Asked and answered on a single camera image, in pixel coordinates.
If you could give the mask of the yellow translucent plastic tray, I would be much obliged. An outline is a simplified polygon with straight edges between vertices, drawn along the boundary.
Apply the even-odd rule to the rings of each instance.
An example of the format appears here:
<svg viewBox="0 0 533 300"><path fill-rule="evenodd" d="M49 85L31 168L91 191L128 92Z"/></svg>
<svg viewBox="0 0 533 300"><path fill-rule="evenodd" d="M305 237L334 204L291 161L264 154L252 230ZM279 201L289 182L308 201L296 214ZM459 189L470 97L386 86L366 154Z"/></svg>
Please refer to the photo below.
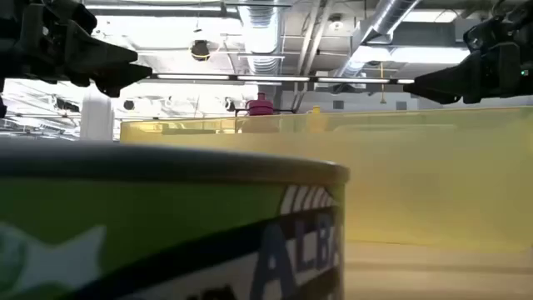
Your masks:
<svg viewBox="0 0 533 300"><path fill-rule="evenodd" d="M533 107L135 121L120 139L341 164L351 240L533 248Z"/></svg>

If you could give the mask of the yellow plastic bottle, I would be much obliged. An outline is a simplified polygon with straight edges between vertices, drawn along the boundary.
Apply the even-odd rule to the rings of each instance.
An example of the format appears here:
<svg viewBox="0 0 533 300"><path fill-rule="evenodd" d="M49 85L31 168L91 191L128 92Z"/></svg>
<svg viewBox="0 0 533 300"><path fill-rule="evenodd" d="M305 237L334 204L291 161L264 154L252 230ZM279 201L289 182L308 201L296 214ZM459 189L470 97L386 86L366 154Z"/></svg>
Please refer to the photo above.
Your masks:
<svg viewBox="0 0 533 300"><path fill-rule="evenodd" d="M307 128L310 133L322 133L326 131L328 124L328 117L321 112L320 106L314 106L312 110L308 111Z"/></svg>

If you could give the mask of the long ceiling light strip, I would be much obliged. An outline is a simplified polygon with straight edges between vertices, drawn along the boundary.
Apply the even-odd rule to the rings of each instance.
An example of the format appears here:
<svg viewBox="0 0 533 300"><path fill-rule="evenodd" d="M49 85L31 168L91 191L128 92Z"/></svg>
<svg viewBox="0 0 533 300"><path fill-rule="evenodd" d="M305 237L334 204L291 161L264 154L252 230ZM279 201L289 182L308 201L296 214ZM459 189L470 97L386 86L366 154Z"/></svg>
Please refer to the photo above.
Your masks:
<svg viewBox="0 0 533 300"><path fill-rule="evenodd" d="M365 83L405 85L413 83L413 79L377 78L377 77L317 77L317 76L268 76L268 75L221 75L221 74L188 74L188 73L156 73L149 79L183 80L183 81L232 81L257 83Z"/></svg>

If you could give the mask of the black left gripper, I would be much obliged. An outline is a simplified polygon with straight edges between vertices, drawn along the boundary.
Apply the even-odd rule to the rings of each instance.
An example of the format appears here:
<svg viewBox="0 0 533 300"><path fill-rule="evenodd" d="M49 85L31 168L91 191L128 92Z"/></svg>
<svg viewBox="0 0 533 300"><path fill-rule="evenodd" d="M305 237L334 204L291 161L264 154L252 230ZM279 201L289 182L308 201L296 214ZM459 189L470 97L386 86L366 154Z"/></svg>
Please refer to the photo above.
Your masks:
<svg viewBox="0 0 533 300"><path fill-rule="evenodd" d="M110 98L152 75L137 53L90 35L96 17L80 0L0 0L0 83L31 78L96 83Z"/></svg>

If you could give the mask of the smooth silver ceiling duct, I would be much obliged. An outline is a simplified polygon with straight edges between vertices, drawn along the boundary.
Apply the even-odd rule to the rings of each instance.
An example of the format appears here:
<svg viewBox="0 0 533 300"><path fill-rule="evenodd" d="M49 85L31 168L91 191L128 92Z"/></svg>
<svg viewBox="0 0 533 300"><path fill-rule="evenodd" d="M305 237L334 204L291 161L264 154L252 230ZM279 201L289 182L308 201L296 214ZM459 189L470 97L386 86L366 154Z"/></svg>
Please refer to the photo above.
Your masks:
<svg viewBox="0 0 533 300"><path fill-rule="evenodd" d="M359 21L351 37L351 55L336 71L341 78L355 77L374 58L374 49L368 46L373 40L384 38L378 44L390 44L396 28L421 0L380 0L375 12Z"/></svg>

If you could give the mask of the ribbed silver ceiling duct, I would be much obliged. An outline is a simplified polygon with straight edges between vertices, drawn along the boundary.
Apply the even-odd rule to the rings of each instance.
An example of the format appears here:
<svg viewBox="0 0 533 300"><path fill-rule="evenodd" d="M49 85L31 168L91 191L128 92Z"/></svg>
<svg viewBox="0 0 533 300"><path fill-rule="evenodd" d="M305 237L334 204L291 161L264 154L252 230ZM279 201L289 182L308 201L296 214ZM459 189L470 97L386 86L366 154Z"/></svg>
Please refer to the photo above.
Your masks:
<svg viewBox="0 0 533 300"><path fill-rule="evenodd" d="M280 58L274 58L279 49L281 9L278 0L250 0L249 6L240 6L238 12L243 24L245 49L251 73L278 74Z"/></svg>

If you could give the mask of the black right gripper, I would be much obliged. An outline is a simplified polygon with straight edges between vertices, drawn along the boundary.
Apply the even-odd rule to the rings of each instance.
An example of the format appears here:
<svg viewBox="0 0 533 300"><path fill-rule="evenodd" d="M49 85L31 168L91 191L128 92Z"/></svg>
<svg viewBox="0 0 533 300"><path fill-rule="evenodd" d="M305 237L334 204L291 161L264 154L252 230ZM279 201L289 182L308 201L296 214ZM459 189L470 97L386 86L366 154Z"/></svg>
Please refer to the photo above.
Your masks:
<svg viewBox="0 0 533 300"><path fill-rule="evenodd" d="M463 34L471 52L459 64L416 77L403 91L439 104L479 102L481 96L533 94L533 0L501 9Z"/></svg>

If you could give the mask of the green labelled tuna can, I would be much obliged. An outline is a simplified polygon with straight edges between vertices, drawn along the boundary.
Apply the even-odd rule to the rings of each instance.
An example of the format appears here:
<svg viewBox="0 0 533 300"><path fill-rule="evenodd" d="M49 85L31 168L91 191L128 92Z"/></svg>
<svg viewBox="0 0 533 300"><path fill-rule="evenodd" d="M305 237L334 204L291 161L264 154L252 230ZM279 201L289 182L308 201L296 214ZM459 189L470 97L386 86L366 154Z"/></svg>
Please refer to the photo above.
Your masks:
<svg viewBox="0 0 533 300"><path fill-rule="evenodd" d="M344 300L332 162L0 137L0 300Z"/></svg>

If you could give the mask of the purple plastic bottle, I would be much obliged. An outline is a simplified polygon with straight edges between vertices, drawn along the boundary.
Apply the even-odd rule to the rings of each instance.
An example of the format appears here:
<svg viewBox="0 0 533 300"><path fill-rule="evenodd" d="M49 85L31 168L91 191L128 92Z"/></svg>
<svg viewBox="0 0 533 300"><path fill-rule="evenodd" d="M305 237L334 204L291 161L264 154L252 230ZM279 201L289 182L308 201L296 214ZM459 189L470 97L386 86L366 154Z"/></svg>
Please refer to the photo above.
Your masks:
<svg viewBox="0 0 533 300"><path fill-rule="evenodd" d="M264 92L259 92L255 100L249 100L245 109L247 117L242 123L243 133L278 133L279 127L276 119L272 119L274 114L273 103L266 98Z"/></svg>

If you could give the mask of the black yellow hanging reel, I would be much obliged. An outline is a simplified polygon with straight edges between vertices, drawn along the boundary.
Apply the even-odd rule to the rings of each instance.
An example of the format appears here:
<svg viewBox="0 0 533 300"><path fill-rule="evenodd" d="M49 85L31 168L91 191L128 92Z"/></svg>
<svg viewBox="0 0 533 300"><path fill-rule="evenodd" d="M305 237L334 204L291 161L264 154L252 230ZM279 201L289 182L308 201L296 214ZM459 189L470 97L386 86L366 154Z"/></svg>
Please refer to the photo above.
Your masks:
<svg viewBox="0 0 533 300"><path fill-rule="evenodd" d="M211 53L208 47L208 41L207 40L195 40L192 44L190 53L191 53L192 58L198 62L207 61L211 56Z"/></svg>

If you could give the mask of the white pillar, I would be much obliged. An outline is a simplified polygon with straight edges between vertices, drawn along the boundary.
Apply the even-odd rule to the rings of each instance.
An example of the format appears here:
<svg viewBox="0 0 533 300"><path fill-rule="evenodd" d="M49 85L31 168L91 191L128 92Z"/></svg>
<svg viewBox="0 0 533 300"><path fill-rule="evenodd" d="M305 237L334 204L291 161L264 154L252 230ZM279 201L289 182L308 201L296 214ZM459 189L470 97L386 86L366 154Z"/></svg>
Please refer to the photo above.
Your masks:
<svg viewBox="0 0 533 300"><path fill-rule="evenodd" d="M85 141L113 140L114 110L112 100L91 86L82 99L80 139Z"/></svg>

